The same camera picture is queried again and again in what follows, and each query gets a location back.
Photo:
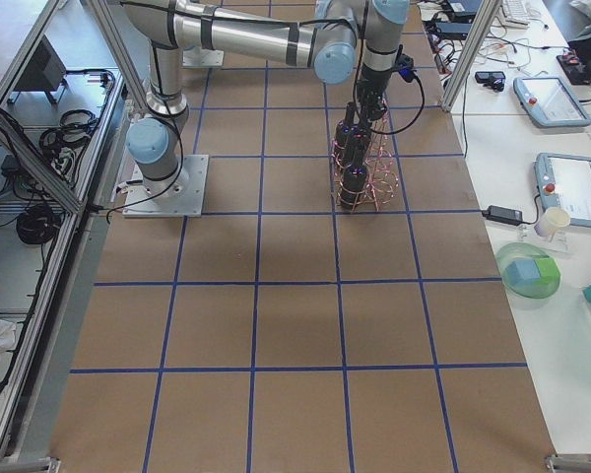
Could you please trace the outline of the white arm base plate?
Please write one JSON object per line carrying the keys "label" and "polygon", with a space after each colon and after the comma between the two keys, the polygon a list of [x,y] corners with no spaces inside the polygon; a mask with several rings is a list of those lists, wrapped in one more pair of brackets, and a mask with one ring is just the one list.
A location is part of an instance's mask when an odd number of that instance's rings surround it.
{"label": "white arm base plate", "polygon": [[209,156],[185,155],[182,161],[181,174],[175,172],[158,182],[145,179],[135,164],[132,179],[139,183],[128,187],[122,214],[127,218],[200,217]]}
{"label": "white arm base plate", "polygon": [[194,46],[183,51],[182,67],[184,69],[221,68],[224,58],[225,54],[221,50]]}

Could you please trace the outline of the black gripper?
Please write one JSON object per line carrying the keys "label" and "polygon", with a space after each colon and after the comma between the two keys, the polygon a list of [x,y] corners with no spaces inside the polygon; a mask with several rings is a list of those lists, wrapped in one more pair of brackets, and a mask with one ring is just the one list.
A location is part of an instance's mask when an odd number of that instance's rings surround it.
{"label": "black gripper", "polygon": [[374,70],[362,66],[357,81],[357,99],[360,104],[361,121],[368,123],[379,120],[387,111],[384,93],[391,77],[391,70]]}

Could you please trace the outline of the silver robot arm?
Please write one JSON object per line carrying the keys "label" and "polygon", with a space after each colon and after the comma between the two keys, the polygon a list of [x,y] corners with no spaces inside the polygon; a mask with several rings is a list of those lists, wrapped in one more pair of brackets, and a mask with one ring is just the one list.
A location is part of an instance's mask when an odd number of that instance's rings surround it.
{"label": "silver robot arm", "polygon": [[401,33],[406,1],[319,1],[315,17],[286,21],[194,1],[124,1],[133,26],[150,44],[149,115],[129,129],[126,146],[147,191],[167,198],[188,179],[174,151],[188,118],[181,86],[182,56],[193,46],[307,67],[328,85],[355,80],[360,125],[380,119],[383,95],[393,74],[414,79]]}

